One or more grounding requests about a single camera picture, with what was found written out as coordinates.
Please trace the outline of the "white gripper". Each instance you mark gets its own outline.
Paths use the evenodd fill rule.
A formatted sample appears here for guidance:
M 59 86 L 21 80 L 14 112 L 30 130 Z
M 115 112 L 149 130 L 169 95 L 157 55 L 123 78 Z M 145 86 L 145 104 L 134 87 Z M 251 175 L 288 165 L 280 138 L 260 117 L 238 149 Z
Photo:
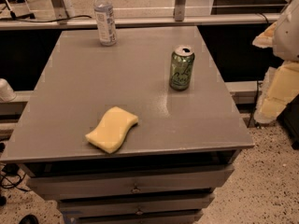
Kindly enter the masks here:
M 254 119 L 267 124 L 299 94 L 299 0 L 292 0 L 277 23 L 256 36 L 252 45 L 262 49 L 273 47 L 274 55 L 286 61 L 279 68 L 269 67 L 263 79 Z

